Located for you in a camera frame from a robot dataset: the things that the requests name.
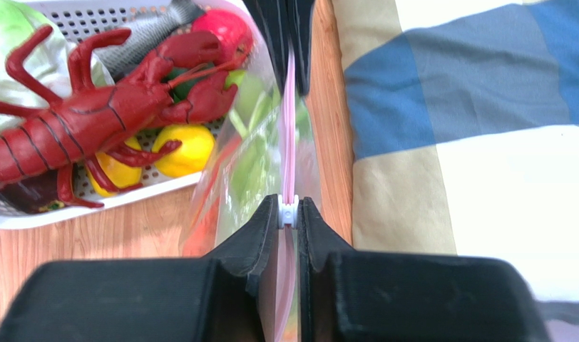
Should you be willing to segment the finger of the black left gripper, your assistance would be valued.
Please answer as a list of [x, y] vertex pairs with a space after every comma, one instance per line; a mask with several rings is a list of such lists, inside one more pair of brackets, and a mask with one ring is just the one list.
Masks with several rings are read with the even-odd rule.
[[243, 0], [267, 45], [277, 86], [285, 91], [289, 60], [288, 15], [285, 0]]
[[315, 0], [288, 0], [289, 34], [296, 62], [296, 81], [301, 96], [309, 94], [311, 76], [312, 14]]

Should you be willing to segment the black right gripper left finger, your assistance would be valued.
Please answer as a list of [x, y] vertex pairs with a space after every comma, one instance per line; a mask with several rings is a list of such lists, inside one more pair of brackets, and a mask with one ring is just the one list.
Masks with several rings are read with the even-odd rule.
[[53, 261], [24, 283], [0, 341], [273, 341], [279, 205], [200, 258]]

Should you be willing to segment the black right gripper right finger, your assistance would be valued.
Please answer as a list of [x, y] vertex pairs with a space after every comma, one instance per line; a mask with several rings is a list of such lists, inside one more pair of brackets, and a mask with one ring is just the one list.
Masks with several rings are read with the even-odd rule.
[[500, 259], [359, 251], [299, 204], [301, 341], [549, 341]]

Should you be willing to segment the clear pink zip top bag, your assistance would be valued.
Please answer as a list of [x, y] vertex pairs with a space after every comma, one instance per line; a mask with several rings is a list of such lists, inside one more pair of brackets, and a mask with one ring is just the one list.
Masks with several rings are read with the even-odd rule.
[[303, 60], [285, 56], [285, 84], [248, 73], [199, 181], [184, 257], [219, 251], [245, 282], [265, 341], [301, 341], [298, 203], [320, 199], [317, 151], [301, 94]]

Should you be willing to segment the green celery stalk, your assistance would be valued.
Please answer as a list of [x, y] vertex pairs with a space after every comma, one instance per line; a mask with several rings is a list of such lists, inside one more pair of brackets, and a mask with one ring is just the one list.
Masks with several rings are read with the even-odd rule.
[[276, 193], [280, 185], [276, 148], [280, 93], [267, 89], [260, 77], [246, 70], [232, 71], [227, 83], [238, 87], [228, 118], [240, 136], [230, 191], [237, 212], [249, 217], [262, 198]]

